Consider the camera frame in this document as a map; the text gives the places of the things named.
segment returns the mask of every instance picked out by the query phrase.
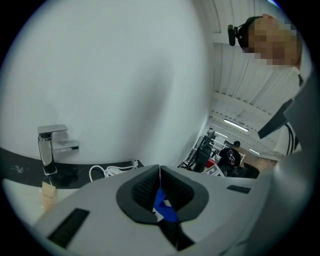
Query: white wall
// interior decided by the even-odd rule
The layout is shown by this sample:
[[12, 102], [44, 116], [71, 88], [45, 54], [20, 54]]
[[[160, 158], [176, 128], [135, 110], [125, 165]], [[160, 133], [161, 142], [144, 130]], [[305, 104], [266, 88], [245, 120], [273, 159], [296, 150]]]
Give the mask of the white wall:
[[37, 127], [80, 150], [57, 162], [176, 165], [209, 116], [212, 67], [190, 0], [45, 3], [0, 73], [0, 147], [40, 158]]

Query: ceiling light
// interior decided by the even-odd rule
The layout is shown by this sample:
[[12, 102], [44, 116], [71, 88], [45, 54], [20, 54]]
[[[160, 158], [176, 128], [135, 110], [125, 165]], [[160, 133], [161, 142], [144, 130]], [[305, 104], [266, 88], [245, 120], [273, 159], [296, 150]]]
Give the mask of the ceiling light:
[[253, 149], [249, 148], [251, 151], [253, 151], [254, 153], [258, 154], [258, 155], [261, 155], [259, 152], [257, 151], [254, 151]]
[[224, 136], [224, 137], [226, 137], [226, 138], [229, 138], [227, 135], [224, 135], [224, 134], [222, 134], [222, 133], [220, 133], [220, 132], [218, 132], [218, 131], [214, 131], [216, 134], [220, 134], [220, 135], [222, 135], [222, 136]]
[[246, 131], [246, 132], [249, 131], [247, 128], [245, 128], [245, 127], [243, 127], [243, 126], [241, 126], [241, 125], [239, 125], [239, 124], [236, 124], [235, 122], [231, 122], [231, 121], [229, 121], [229, 120], [227, 120], [227, 119], [224, 119], [223, 121], [225, 121], [226, 123], [228, 123], [228, 124], [230, 124], [230, 125], [232, 125], [232, 126], [238, 127], [239, 129], [244, 130], [244, 131]]

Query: black slot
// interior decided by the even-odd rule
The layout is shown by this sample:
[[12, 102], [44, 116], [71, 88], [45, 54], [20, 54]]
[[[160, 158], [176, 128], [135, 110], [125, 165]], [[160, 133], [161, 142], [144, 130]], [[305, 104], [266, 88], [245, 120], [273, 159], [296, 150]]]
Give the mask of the black slot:
[[66, 248], [78, 229], [88, 217], [89, 211], [76, 208], [56, 229], [48, 239], [56, 245]]
[[251, 190], [251, 188], [244, 187], [244, 186], [236, 186], [236, 185], [230, 185], [226, 188], [227, 190], [232, 190], [244, 194], [248, 194]]

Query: faucet handle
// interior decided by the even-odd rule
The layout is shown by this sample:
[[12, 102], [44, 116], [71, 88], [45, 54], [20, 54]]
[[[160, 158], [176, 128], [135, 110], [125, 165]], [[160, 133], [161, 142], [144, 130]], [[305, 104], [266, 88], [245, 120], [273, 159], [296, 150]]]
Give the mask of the faucet handle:
[[54, 124], [38, 127], [39, 138], [48, 139], [52, 137], [52, 133], [66, 131], [68, 128], [64, 124]]

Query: white shirt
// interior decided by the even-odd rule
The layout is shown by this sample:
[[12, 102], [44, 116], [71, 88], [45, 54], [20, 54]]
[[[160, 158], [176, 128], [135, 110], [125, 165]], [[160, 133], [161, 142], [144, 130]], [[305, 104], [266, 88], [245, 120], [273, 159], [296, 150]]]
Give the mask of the white shirt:
[[[301, 76], [301, 78], [303, 80], [303, 84], [307, 81], [307, 79], [309, 78], [309, 76], [311, 74], [312, 61], [311, 61], [309, 49], [308, 49], [308, 47], [307, 47], [307, 45], [305, 44], [304, 41], [302, 42], [302, 53], [301, 53], [300, 70], [298, 70], [296, 67], [292, 67], [292, 69], [293, 69], [294, 72], [297, 73], [297, 76], [300, 74], [300, 76]], [[288, 125], [292, 130], [293, 140], [295, 141], [296, 133], [293, 130], [293, 128], [290, 125], [290, 123], [288, 123]], [[296, 149], [294, 149], [294, 141], [291, 141], [289, 139], [288, 128], [286, 126], [283, 126], [282, 128], [280, 128], [279, 139], [277, 141], [277, 144], [275, 145], [275, 148], [274, 148], [273, 152], [275, 153], [275, 155], [278, 158], [282, 157], [282, 156], [286, 156], [287, 155], [287, 151], [288, 151], [288, 144], [289, 144], [289, 153], [288, 153], [288, 155], [290, 155], [292, 143], [293, 143], [293, 151], [292, 151], [292, 153], [296, 153], [296, 152], [301, 151], [300, 143], [297, 145]]]

